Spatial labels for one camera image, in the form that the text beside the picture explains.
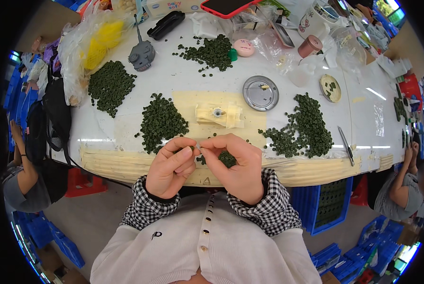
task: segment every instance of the gray shirt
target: gray shirt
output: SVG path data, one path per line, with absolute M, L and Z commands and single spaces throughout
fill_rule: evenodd
M 424 202 L 424 196 L 419 189 L 417 181 L 417 174 L 407 173 L 403 178 L 402 186 L 408 186 L 408 203 L 406 208 L 396 204 L 390 197 L 389 191 L 392 187 L 393 181 L 397 176 L 392 173 L 384 183 L 376 197 L 374 210 L 381 213 L 389 219 L 394 221 L 401 221 L 414 214 Z
M 13 162 L 8 164 L 2 182 L 5 201 L 14 209 L 27 213 L 36 213 L 48 208 L 51 200 L 41 174 L 38 174 L 37 183 L 25 195 L 22 194 L 17 178 L 22 169 L 22 166 L 15 166 Z

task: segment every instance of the pink round container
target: pink round container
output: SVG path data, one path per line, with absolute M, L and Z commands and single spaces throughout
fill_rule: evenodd
M 244 57 L 250 56 L 255 52 L 253 44 L 248 40 L 237 40 L 234 43 L 233 48 L 238 51 L 240 56 Z
M 323 48 L 323 43 L 314 35 L 309 35 L 298 48 L 298 53 L 302 58 L 312 54 L 317 54 Z

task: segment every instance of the tissue box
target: tissue box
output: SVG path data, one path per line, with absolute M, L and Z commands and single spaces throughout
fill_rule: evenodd
M 172 11 L 182 11 L 185 14 L 203 12 L 201 10 L 201 3 L 203 2 L 204 0 L 143 0 L 142 6 L 149 14 L 150 19 L 158 20 Z

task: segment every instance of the white cardigan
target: white cardigan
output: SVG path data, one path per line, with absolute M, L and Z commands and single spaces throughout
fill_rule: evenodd
M 167 284 L 189 280 L 199 267 L 214 284 L 321 283 L 302 229 L 269 237 L 238 216 L 223 192 L 185 197 L 173 214 L 141 231 L 118 227 L 97 256 L 90 282 Z

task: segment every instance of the fingernail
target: fingernail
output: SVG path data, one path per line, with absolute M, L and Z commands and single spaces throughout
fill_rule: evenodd
M 185 147 L 184 149 L 182 149 L 181 154 L 184 157 L 190 157 L 192 155 L 193 151 L 192 148 L 190 147 Z

